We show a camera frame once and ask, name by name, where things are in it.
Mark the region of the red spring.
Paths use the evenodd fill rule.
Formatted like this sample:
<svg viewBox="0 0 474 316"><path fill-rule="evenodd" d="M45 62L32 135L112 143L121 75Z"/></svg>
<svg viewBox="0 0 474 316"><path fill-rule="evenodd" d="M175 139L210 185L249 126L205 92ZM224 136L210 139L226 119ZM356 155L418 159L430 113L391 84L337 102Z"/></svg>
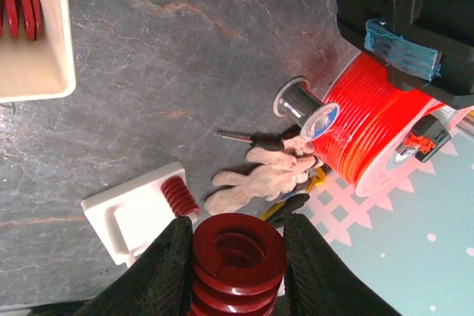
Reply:
<svg viewBox="0 0 474 316"><path fill-rule="evenodd" d="M20 25L28 41L38 41L44 29L41 0L1 0L1 37L19 39Z"/></svg>
<svg viewBox="0 0 474 316"><path fill-rule="evenodd" d="M190 315L271 315L287 269L283 237L268 222L224 213L193 234Z"/></svg>
<svg viewBox="0 0 474 316"><path fill-rule="evenodd" d="M201 209L181 177L167 179L161 185L161 192L175 216L197 218L200 215Z"/></svg>

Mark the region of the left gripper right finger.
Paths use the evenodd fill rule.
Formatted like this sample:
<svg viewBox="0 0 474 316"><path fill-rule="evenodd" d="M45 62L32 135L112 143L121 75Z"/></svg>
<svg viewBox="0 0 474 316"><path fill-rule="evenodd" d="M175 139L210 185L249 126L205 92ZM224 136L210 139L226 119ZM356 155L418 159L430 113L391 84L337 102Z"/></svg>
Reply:
<svg viewBox="0 0 474 316"><path fill-rule="evenodd" d="M286 315L399 315L301 214L284 217Z"/></svg>

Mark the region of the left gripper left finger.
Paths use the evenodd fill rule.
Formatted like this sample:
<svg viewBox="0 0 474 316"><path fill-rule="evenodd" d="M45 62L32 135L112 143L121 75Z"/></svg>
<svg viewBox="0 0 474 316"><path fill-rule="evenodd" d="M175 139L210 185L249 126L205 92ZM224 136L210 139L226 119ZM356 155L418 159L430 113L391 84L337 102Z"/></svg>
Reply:
<svg viewBox="0 0 474 316"><path fill-rule="evenodd" d="M137 261L84 305L86 315L187 315L191 307L193 228L178 217Z"/></svg>

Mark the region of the black handled screwdriver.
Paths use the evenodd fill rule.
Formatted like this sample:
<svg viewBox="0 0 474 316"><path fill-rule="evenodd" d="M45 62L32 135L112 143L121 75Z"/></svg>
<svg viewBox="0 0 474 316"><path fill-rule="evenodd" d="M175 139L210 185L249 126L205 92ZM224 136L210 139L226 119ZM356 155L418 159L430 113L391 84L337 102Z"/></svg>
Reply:
<svg viewBox="0 0 474 316"><path fill-rule="evenodd" d="M297 125L293 125L280 134L217 130L216 136L233 141L244 142L249 144L252 148L262 148L271 152L278 152L284 149L284 140L295 138L299 133L300 128Z"/></svg>

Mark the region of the white spring tray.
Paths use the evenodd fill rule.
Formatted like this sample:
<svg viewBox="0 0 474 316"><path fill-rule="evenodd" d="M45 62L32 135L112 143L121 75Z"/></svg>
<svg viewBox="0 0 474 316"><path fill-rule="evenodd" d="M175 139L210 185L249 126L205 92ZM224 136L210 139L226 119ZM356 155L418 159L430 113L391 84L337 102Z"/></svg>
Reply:
<svg viewBox="0 0 474 316"><path fill-rule="evenodd" d="M1 0L1 102L76 88L69 0Z"/></svg>

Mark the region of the beige work glove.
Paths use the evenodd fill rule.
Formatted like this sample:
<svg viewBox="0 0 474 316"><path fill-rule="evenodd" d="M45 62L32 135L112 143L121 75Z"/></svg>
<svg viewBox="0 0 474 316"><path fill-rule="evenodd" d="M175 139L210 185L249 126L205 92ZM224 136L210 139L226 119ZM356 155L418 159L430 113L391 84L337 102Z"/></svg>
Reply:
<svg viewBox="0 0 474 316"><path fill-rule="evenodd" d="M273 201L308 181L312 168L324 165L312 142L303 141L296 135L286 137L282 143L284 148L278 151L260 147L250 149L245 159L257 166L246 175L230 170L217 173L212 184L218 190L205 201L207 212L210 215L236 212L252 198Z"/></svg>

